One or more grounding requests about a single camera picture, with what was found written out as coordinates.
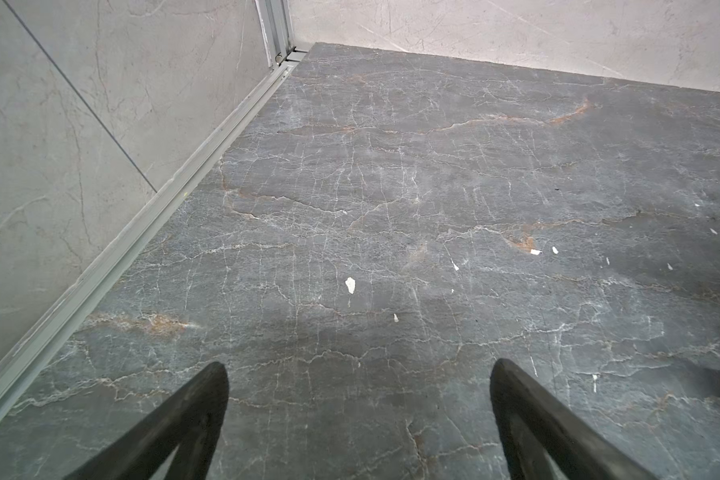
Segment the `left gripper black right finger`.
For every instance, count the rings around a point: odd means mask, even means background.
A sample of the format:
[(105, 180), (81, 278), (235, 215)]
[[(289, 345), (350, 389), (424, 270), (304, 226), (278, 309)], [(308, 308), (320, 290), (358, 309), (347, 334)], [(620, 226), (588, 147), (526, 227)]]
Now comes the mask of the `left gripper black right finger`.
[(513, 479), (653, 479), (532, 376), (506, 358), (490, 376), (490, 399)]

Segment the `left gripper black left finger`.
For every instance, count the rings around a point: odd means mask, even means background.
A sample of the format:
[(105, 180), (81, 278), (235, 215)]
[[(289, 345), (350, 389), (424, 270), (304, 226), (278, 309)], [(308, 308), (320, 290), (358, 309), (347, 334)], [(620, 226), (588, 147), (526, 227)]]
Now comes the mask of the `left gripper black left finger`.
[(229, 399), (225, 366), (212, 362), (68, 479), (149, 479), (165, 463), (167, 479), (207, 477)]

